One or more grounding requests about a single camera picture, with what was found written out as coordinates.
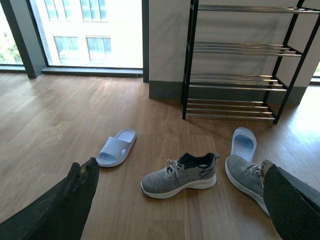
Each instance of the sneaker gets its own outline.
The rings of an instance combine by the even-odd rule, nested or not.
[[[264,201],[264,188],[260,178],[261,167],[239,155],[231,155],[225,161],[225,172],[230,182],[241,192],[252,197],[269,215]]]
[[[183,189],[207,189],[215,185],[216,159],[219,154],[207,153],[195,157],[185,153],[178,160],[168,159],[169,166],[145,176],[143,192],[155,199],[167,199]]]

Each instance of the shoe heel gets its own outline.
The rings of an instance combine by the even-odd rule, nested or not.
[[[213,177],[204,179],[204,180],[198,180],[192,183],[192,185],[189,186],[191,189],[208,189],[213,187],[217,182],[216,175],[213,175]]]

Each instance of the metal shelf bar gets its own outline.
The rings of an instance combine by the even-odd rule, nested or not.
[[[209,108],[187,108],[187,111],[206,111],[206,112],[221,112],[221,113],[239,113],[239,114],[262,114],[272,115],[269,111],[239,111],[239,110],[221,110],[221,109],[209,109]]]
[[[218,99],[200,99],[200,98],[188,98],[191,101],[206,101],[206,102],[220,102],[220,103],[246,103],[246,104],[263,104],[263,101],[236,101],[236,100],[218,100]]]
[[[290,56],[301,57],[298,51],[283,45],[270,44],[243,44],[243,43],[220,43],[220,42],[195,42],[194,53],[217,53],[217,54],[241,54],[263,56]]]
[[[282,14],[320,14],[320,10],[306,7],[268,7],[199,4],[199,11],[244,12],[244,13],[282,13]]]
[[[210,104],[210,103],[190,103],[189,105],[204,106],[204,107],[229,107],[229,108],[248,108],[248,109],[268,109],[267,106],[253,106],[253,105],[229,105],[229,104]]]
[[[208,89],[235,89],[235,90],[254,90],[254,91],[276,91],[286,92],[286,89],[275,88],[254,88],[254,87],[233,87],[233,86],[208,86],[208,85],[189,85],[190,88],[208,88]]]
[[[231,119],[259,119],[259,120],[275,120],[274,117],[258,117],[258,116],[234,116],[234,115],[218,115],[218,114],[201,114],[187,113],[187,116],[211,117],[211,118],[231,118]]]
[[[251,78],[223,78],[213,76],[191,76],[191,79],[209,79],[209,80],[224,80],[224,81],[253,81],[253,82],[277,82],[275,79],[251,79]],[[210,83],[210,81],[199,81],[200,83]]]

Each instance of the slide sandal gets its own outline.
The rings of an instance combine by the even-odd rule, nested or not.
[[[109,137],[96,161],[100,167],[114,167],[121,164],[129,154],[136,140],[136,132],[126,128],[115,137]]]
[[[252,131],[245,127],[238,127],[234,131],[230,155],[238,155],[251,163],[256,147],[257,140]]]

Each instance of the black metal shoe rack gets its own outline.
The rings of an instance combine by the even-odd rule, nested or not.
[[[299,0],[296,7],[257,7],[201,5],[199,0],[191,0],[181,97],[182,119],[186,119],[186,116],[207,116],[272,120],[274,124],[277,124],[320,25],[320,10],[302,7],[304,1]],[[282,44],[195,42],[198,11],[292,14],[292,19]],[[288,45],[300,14],[318,15],[302,52]],[[277,56],[277,60],[271,75],[199,73],[191,72],[193,53]],[[277,77],[278,69],[284,57],[300,58],[289,85],[284,84]],[[226,89],[263,91],[264,98],[262,101],[189,98],[189,90],[195,88],[221,89],[221,91]],[[285,92],[282,103],[276,112],[267,103],[272,91]]]

